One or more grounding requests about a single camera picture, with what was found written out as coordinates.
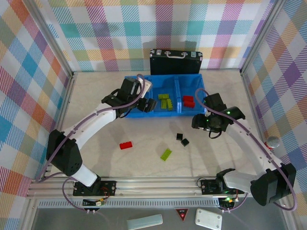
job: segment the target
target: warning triangle sign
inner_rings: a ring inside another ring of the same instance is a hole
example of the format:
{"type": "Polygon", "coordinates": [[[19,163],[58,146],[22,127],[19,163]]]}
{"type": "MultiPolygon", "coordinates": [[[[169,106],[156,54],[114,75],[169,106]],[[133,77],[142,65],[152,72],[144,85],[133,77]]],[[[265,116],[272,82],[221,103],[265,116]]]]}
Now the warning triangle sign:
{"type": "Polygon", "coordinates": [[[176,211],[179,214],[182,221],[184,221],[188,213],[188,208],[177,208],[176,211]]]}

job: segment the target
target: blue plastic tray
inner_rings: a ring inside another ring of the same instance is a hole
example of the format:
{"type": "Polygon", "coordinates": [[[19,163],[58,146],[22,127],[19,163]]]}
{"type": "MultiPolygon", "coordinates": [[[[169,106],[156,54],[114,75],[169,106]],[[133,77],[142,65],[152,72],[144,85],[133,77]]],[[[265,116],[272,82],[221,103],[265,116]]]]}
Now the blue plastic tray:
{"type": "MultiPolygon", "coordinates": [[[[201,74],[174,74],[174,75],[146,75],[145,79],[149,80],[153,86],[146,93],[146,98],[153,98],[157,101],[155,109],[149,113],[133,109],[127,117],[156,117],[156,116],[193,116],[205,113],[203,108],[195,99],[195,91],[198,88],[204,88],[201,74]],[[173,103],[173,110],[161,109],[161,100],[159,94],[169,94],[173,103]],[[182,97],[184,95],[193,96],[195,107],[188,108],[183,106],[182,97]]],[[[199,97],[203,99],[205,93],[200,92],[199,97]]]]}

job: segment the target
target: plaid wallpaper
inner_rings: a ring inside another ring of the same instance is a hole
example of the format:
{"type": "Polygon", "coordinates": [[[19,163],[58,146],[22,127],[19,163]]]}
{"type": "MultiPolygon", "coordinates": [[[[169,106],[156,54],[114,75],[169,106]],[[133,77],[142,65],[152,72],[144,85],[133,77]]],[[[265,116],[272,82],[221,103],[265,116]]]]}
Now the plaid wallpaper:
{"type": "Polygon", "coordinates": [[[22,0],[0,6],[0,230],[15,230],[68,76],[22,0]]]}
{"type": "Polygon", "coordinates": [[[275,154],[297,169],[307,227],[307,0],[288,0],[247,74],[265,137],[280,137],[275,154]]]}
{"type": "Polygon", "coordinates": [[[36,2],[74,70],[113,71],[149,69],[150,48],[201,51],[202,69],[239,68],[274,0],[36,2]]]}

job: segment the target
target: white table surface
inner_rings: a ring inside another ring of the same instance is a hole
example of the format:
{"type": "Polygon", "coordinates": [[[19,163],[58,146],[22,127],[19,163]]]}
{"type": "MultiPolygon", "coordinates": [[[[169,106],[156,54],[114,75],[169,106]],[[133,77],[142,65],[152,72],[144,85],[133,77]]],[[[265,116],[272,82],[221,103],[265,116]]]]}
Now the white table surface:
{"type": "MultiPolygon", "coordinates": [[[[124,76],[148,71],[78,73],[63,129],[93,111],[101,99],[121,86],[124,76]]],[[[224,103],[237,106],[256,134],[247,95],[238,70],[202,70],[205,88],[220,93],[224,103]]],[[[192,116],[117,119],[98,131],[81,149],[84,164],[100,176],[215,176],[236,168],[254,173],[240,147],[226,134],[209,139],[208,132],[191,128],[192,116]],[[183,147],[176,134],[183,133],[189,145],[183,147]],[[132,141],[133,148],[119,144],[132,141]],[[166,161],[160,159],[169,148],[166,161]]]]}

